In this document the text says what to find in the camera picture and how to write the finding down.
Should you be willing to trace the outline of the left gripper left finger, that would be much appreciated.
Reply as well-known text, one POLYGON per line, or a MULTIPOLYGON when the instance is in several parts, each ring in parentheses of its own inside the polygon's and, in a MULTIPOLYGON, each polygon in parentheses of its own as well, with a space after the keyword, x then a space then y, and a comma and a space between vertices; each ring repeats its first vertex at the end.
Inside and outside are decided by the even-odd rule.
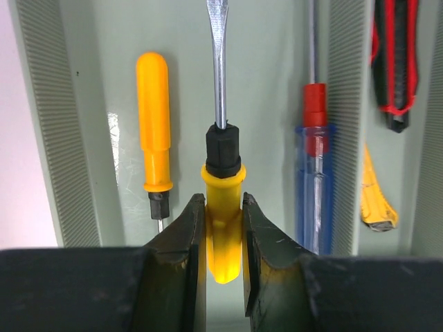
POLYGON ((194 194, 182 213, 144 246, 135 331, 206 330, 205 198, 194 194))

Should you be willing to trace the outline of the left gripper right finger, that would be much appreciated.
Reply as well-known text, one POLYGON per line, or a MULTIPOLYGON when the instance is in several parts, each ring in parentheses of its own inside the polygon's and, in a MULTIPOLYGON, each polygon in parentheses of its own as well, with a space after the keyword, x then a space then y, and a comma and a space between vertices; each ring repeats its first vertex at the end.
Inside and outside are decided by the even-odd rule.
POLYGON ((252 331, 315 331, 300 256, 308 251, 271 222, 255 200, 242 202, 244 310, 252 331))

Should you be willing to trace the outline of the yellow handle screwdriver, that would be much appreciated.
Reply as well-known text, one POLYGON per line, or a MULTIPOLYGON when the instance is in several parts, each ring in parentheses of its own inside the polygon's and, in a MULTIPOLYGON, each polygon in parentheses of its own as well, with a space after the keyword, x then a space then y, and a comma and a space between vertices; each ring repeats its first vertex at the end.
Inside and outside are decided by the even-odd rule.
POLYGON ((136 63, 138 119, 144 158, 144 190, 150 200, 151 219, 164 229, 170 217, 170 95, 168 65, 155 52, 142 54, 136 63))
POLYGON ((215 281, 227 284, 239 276, 242 254, 242 182, 246 168, 239 153, 239 128, 228 123, 226 109, 227 1, 206 2, 213 45, 215 123, 206 133, 208 267, 215 281))

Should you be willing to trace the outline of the yellow utility knife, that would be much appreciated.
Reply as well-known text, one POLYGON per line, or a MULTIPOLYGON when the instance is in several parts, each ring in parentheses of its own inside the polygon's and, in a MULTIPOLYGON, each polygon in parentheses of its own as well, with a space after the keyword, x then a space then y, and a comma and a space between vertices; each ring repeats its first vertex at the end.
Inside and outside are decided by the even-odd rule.
POLYGON ((381 191, 367 145, 363 155, 360 211, 362 222, 374 232, 387 232, 397 227, 398 213, 381 191))

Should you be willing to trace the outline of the blue red precision screwdriver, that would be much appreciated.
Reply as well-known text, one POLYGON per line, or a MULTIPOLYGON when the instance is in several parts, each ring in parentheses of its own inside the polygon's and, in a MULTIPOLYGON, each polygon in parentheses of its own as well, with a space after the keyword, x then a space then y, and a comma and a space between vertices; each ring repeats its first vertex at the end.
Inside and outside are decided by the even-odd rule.
POLYGON ((298 135, 297 241, 316 255, 332 253, 332 136, 327 121, 326 84, 318 80, 318 2, 307 2, 309 80, 303 87, 302 125, 298 135))

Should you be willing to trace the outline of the green cantilever tool box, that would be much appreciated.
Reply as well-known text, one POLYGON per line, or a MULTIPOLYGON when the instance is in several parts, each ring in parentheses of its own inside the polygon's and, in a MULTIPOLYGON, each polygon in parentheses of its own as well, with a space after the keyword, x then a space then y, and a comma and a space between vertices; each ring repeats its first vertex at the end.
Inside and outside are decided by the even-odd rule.
MULTIPOLYGON (((171 215, 204 190, 214 121, 205 1, 10 1, 57 240, 136 245, 155 233, 143 190, 136 60, 169 66, 171 215)), ((386 126, 369 68, 372 1, 320 1, 318 61, 334 138, 334 252, 442 254, 442 2, 421 1, 420 82, 409 128, 386 126), (361 220, 363 155, 398 213, 374 232, 361 220)), ((290 235, 296 224, 296 127, 308 78, 306 1, 231 1, 228 121, 240 129, 243 184, 290 235)))

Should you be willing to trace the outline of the large red utility knife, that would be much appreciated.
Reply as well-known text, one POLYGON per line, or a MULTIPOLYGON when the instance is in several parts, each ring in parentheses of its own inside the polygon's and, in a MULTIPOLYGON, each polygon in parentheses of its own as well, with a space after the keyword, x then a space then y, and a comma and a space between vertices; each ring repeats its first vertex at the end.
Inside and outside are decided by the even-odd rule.
POLYGON ((419 84, 417 65, 418 0, 375 1, 371 67, 374 92, 387 128, 401 133, 410 124, 410 110, 419 84))

